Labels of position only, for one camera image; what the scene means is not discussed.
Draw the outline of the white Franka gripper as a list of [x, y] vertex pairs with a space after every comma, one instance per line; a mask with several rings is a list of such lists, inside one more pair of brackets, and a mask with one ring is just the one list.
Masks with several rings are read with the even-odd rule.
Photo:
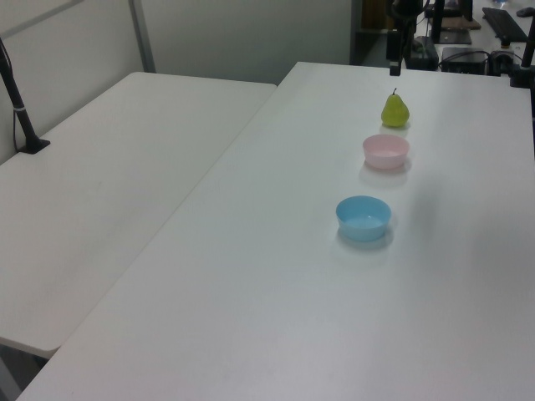
[[415, 18], [423, 12], [422, 0], [394, 0], [390, 5], [394, 19], [403, 22], [402, 35], [398, 30], [387, 33], [386, 59], [389, 61], [390, 76], [400, 76], [402, 60], [409, 67], [412, 43], [415, 33]]

